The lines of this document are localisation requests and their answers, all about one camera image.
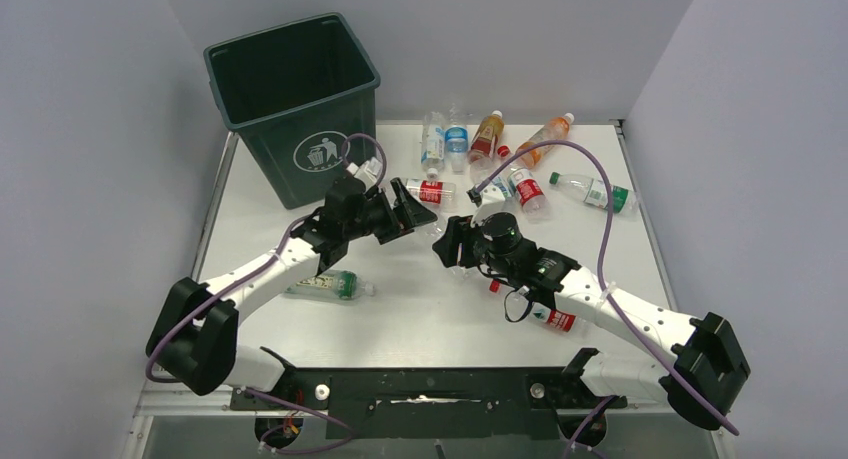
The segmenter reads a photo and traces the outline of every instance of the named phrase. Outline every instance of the green trash bin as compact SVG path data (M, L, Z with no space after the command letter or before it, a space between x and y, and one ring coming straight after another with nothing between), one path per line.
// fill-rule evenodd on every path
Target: green trash bin
M345 137L375 135L380 75L341 14L238 37L203 56L224 124L287 209L324 198L344 171ZM351 161L374 155L367 141L351 143Z

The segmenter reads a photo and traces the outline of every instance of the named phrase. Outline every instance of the clear plastic bottle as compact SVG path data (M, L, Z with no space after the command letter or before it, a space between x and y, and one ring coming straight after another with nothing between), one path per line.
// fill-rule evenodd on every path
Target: clear plastic bottle
M468 116L458 101L451 102L447 121L445 129L447 162L450 163L453 172L462 172L468 160Z
M445 168L445 116L428 112L421 132L421 169L427 179L435 181Z
M551 174L551 187L584 204L607 208L607 190L604 181L580 174ZM636 193L624 187L612 186L612 212L622 216L639 214Z
M290 286L286 292L347 301L362 295L373 296L377 293L377 288L350 271L329 270Z
M571 123L574 122L572 114L566 114L562 117L555 117L550 120L544 127L539 129L536 134L533 134L530 139L518 146L518 151L521 152L530 146L536 145L542 141L565 140L568 136L568 131L571 130ZM554 146L544 146L538 149L533 149L521 156L521 161L528 169L533 169L542 160L542 156L547 154Z
M503 114L501 111L493 111L483 118L474 134L468 150L468 163L471 165L471 180L475 184L479 184L494 170L492 157L503 133L503 126Z
M456 184L405 178L401 178L401 182L421 204L445 211L456 210Z
M527 310L527 299L518 293L511 293L506 299L505 307L509 318L513 321L518 320L524 314L524 311ZM533 320L558 332L569 333L577 332L584 323L582 319L574 314L555 311L538 302L533 303L533 306L531 306L527 320Z
M512 157L509 148L501 146L498 148L498 155L504 161ZM507 183L512 189L521 210L527 215L527 220L530 222L541 222L548 219L551 215L551 206L548 204L548 198L542 192L542 188L530 170L524 167L520 161L513 161L504 170L507 175Z

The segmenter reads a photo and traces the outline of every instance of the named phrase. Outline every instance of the bottle label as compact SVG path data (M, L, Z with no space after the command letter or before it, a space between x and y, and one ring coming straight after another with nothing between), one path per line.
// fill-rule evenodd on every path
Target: bottle label
M448 152L462 154L468 151L468 130L454 126L445 131L445 144Z
M426 147L421 154L421 162L427 159L442 160L445 158L445 131L438 126L429 126L427 129L427 137L425 139Z
M298 282L287 292L297 293L297 288L330 290L339 299L350 299L356 291L356 274L350 271L328 271Z
M474 140L471 141L471 150L482 152L484 155L492 157L492 153L498 146L498 136L495 134L495 126L491 123L486 127L477 130L474 135Z
M515 191L515 195L518 196L518 202L522 206L534 197L545 195L542 192L542 188L539 187L539 183L536 182L536 179L533 179L533 176L527 169L520 168L510 174L508 182L509 187Z
M630 194L629 189L623 187L612 186L612 212L618 214L624 208L627 202L627 196ZM590 206L595 206L599 209L607 208L607 190L604 187L604 181L592 179L589 185L589 192L583 198L583 202Z
M406 181L406 189L421 202L441 204L443 183L435 181L422 181L420 179L409 179Z
M533 309L530 313L533 315L533 317L544 322L545 324L548 324L565 332L571 330L572 326L574 326L574 321L577 319L577 316L575 316L574 314L566 314L564 312L554 311L548 309L547 307L539 303L533 304Z
M504 199L508 200L510 197L512 197L512 191L510 191L509 188L506 187L506 184L503 183L503 180L501 180L500 177L495 177L494 179L492 179L491 184L501 190L504 195Z

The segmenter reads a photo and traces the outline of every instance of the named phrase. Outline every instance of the white circle logo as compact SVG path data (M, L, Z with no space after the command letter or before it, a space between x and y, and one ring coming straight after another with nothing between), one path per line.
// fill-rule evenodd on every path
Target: white circle logo
M321 131L300 141L292 161L301 171L324 172L342 162L342 143L347 138L338 131Z

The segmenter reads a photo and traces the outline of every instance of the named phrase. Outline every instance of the white wall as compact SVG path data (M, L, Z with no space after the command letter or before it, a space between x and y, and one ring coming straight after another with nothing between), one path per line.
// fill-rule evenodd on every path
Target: white wall
M223 131L166 0L0 0L0 457L115 457Z
M455 92L516 123L623 118L692 0L168 1L198 51L341 12L382 75L378 117L419 117Z
M694 0L625 122L675 295L752 376L739 457L848 456L848 0Z

